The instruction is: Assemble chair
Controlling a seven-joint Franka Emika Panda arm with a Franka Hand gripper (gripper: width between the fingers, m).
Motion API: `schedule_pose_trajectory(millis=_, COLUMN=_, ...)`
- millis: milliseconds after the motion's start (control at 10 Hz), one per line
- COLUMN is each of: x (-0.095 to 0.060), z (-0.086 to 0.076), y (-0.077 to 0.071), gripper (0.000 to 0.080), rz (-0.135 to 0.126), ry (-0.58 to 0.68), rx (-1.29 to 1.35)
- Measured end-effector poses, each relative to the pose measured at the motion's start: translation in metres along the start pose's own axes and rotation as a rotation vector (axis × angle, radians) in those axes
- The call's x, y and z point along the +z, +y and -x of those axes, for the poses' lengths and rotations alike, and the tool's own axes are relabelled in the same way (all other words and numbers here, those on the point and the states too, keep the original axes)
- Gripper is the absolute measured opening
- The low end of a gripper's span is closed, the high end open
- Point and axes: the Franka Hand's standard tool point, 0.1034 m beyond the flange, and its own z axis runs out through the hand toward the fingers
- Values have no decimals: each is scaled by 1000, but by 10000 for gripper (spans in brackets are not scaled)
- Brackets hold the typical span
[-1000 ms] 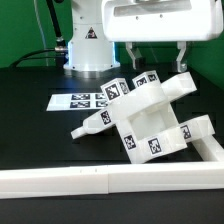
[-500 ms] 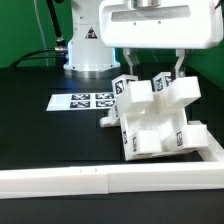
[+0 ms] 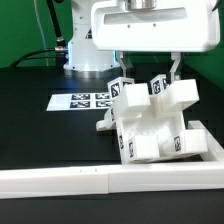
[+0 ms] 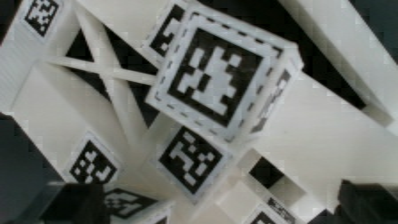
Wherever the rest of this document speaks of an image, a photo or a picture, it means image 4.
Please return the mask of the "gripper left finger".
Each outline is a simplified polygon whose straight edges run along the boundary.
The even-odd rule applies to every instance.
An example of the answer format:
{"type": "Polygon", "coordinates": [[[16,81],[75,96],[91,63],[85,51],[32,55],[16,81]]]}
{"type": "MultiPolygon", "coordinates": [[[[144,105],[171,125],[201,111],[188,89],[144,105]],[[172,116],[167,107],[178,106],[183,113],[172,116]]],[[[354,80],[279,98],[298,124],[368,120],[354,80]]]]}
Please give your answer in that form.
{"type": "Polygon", "coordinates": [[[110,224],[101,184],[50,182],[7,224],[110,224]]]}

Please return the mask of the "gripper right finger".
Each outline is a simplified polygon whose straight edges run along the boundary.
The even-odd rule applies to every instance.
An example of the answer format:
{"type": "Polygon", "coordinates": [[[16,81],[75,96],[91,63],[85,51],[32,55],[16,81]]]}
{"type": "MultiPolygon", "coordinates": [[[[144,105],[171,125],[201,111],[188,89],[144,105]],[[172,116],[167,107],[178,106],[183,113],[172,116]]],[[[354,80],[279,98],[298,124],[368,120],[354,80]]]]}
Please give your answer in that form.
{"type": "Polygon", "coordinates": [[[398,224],[398,198],[378,183],[343,180],[338,201],[350,224],[398,224]]]}

